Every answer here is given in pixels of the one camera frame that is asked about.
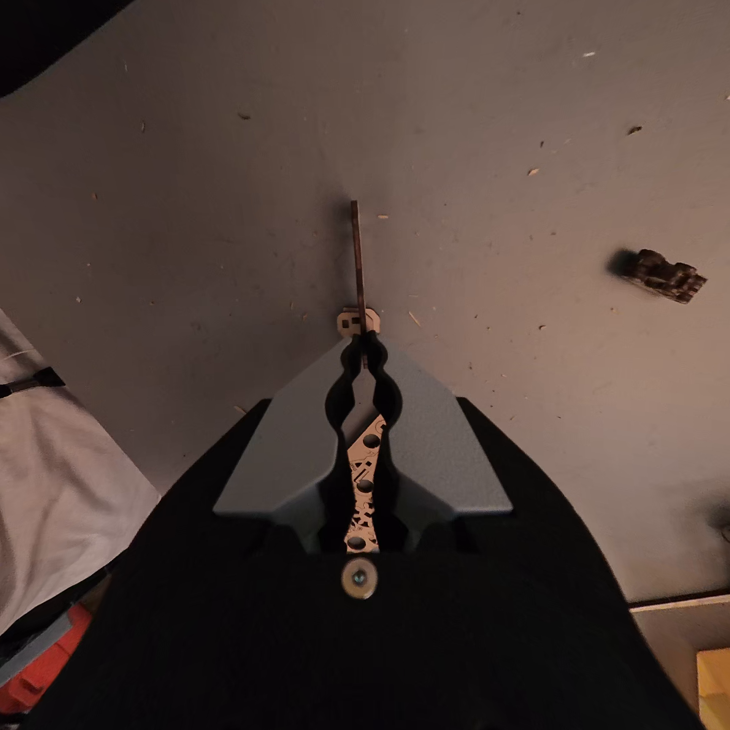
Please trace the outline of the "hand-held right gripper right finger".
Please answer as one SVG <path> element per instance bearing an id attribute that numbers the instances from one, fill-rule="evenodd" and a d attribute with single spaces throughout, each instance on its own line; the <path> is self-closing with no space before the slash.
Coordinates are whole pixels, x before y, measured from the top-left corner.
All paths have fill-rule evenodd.
<path id="1" fill-rule="evenodd" d="M 513 503 L 453 392 L 378 335 L 367 336 L 385 418 L 371 495 L 381 551 L 412 551 L 427 528 L 508 516 Z"/>

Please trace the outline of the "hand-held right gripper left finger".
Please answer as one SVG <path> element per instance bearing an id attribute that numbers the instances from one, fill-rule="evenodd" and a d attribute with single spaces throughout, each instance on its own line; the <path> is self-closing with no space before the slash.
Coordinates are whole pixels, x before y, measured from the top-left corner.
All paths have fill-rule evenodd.
<path id="1" fill-rule="evenodd" d="M 218 517 L 290 528 L 306 552 L 341 552 L 355 499 L 343 425 L 363 339 L 342 340 L 282 387 L 214 505 Z"/>

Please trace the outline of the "small wooden plate square holes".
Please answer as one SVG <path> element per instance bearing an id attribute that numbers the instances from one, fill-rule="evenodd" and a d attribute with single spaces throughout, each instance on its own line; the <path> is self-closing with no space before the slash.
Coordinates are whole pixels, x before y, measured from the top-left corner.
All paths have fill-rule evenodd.
<path id="1" fill-rule="evenodd" d="M 367 307 L 365 310 L 367 330 L 369 332 L 381 332 L 381 320 L 372 308 Z M 337 331 L 344 338 L 360 334 L 360 312 L 356 306 L 346 306 L 337 316 Z"/>

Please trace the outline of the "thin wooden strip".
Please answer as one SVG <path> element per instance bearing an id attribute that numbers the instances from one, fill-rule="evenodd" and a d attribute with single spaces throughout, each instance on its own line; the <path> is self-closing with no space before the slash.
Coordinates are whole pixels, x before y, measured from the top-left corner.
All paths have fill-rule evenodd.
<path id="1" fill-rule="evenodd" d="M 352 228 L 352 246 L 355 264 L 355 287 L 358 307 L 358 320 L 360 326 L 360 344 L 364 347 L 366 342 L 368 325 L 367 325 L 367 306 L 364 296 L 364 276 L 363 276 L 363 256 L 360 234 L 360 212 L 359 203 L 353 199 L 350 203 L 351 207 L 351 228 Z"/>

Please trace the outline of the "laser-cut plywood parts sheet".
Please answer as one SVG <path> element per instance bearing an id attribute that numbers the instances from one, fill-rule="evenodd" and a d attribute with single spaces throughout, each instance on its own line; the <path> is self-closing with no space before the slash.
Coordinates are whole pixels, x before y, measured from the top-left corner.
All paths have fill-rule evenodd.
<path id="1" fill-rule="evenodd" d="M 373 490 L 382 432 L 386 421 L 378 415 L 348 448 L 351 467 L 354 511 L 344 537 L 347 552 L 379 552 L 373 517 L 375 514 Z"/>

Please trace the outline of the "person's white shirt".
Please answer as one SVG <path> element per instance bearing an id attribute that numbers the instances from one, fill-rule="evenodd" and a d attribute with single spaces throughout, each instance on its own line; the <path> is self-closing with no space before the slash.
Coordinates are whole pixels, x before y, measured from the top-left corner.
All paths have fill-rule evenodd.
<path id="1" fill-rule="evenodd" d="M 2 632 L 118 557 L 159 501 L 68 388 L 2 397 Z"/>

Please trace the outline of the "small wooden gear assembly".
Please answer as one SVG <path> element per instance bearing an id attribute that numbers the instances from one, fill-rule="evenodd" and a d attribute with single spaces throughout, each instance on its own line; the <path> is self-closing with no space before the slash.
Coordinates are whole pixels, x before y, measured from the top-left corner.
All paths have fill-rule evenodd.
<path id="1" fill-rule="evenodd" d="M 621 249 L 607 264 L 611 274 L 655 297 L 687 305 L 706 284 L 707 278 L 687 263 L 668 261 L 648 249 Z"/>

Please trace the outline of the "orange reflective vest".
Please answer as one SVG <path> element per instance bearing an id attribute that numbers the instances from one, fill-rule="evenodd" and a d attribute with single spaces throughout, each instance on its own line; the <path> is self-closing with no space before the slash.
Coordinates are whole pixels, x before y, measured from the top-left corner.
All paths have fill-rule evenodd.
<path id="1" fill-rule="evenodd" d="M 26 713 L 39 702 L 77 650 L 92 618 L 83 604 L 72 605 L 2 658 L 2 715 Z"/>

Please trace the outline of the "yellow box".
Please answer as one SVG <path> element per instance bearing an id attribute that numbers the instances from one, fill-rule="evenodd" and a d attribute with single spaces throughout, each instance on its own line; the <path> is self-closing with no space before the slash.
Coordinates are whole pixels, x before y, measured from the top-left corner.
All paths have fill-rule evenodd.
<path id="1" fill-rule="evenodd" d="M 697 653 L 699 717 L 706 729 L 729 729 L 729 648 Z"/>

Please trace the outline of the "black rounded object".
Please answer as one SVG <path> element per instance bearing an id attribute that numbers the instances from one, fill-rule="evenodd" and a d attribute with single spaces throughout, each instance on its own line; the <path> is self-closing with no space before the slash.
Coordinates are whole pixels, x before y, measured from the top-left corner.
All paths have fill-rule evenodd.
<path id="1" fill-rule="evenodd" d="M 1 97 L 13 94 L 130 1 L 2 1 Z"/>

